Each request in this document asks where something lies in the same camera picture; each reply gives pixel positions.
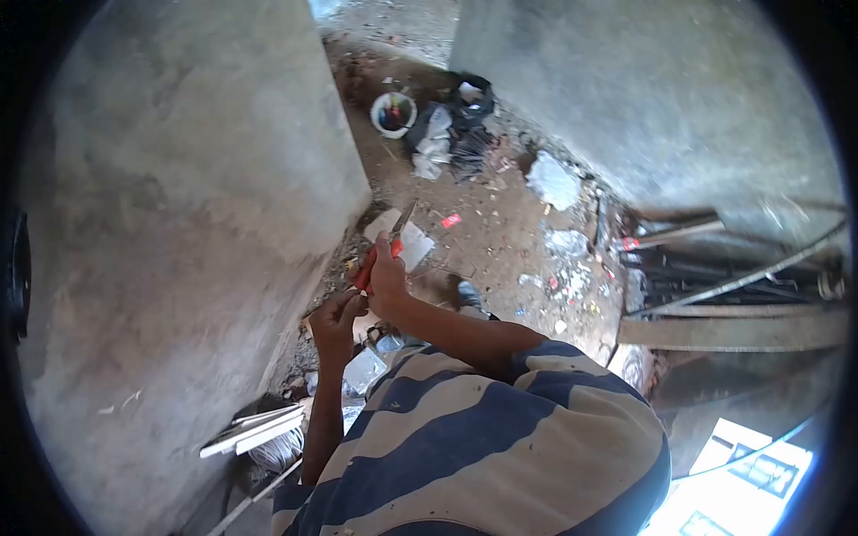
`foot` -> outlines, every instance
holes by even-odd
[[[467,281],[460,281],[458,289],[460,308],[469,305],[482,310],[482,299],[480,299],[480,293],[477,292],[477,289],[475,289],[473,285]]]

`concrete wall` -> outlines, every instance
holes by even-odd
[[[841,217],[817,106],[753,2],[465,0],[450,57],[651,214],[791,245]]]
[[[96,533],[169,533],[369,202],[310,8],[108,3],[28,146],[33,422]]]

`wire cutters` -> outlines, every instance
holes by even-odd
[[[399,220],[397,220],[393,225],[393,229],[390,230],[390,256],[393,258],[397,258],[404,249],[400,236],[402,235],[402,229],[405,228],[405,224],[408,223],[408,220],[411,218],[411,213],[414,211],[414,207],[416,206],[417,200],[415,199],[408,204],[408,208],[405,209],[405,212],[402,213],[402,216],[400,216]],[[378,251],[376,251],[376,247],[373,245],[369,254],[366,256],[364,265],[360,267],[358,276],[354,278],[354,285],[359,290],[366,291],[367,294],[372,294],[370,275],[372,274],[372,267],[375,265],[375,261],[377,259]]]

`striped shirt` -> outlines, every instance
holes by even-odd
[[[275,493],[273,534],[636,534],[670,454],[634,388],[550,340],[510,385],[426,346],[379,378],[315,486]]]

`man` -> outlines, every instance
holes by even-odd
[[[415,345],[343,437],[342,374],[366,297],[313,314],[303,484],[275,493],[273,534],[636,534],[670,482],[644,398],[574,346],[487,320],[467,283],[464,314],[412,298],[386,233],[375,247],[368,305]]]

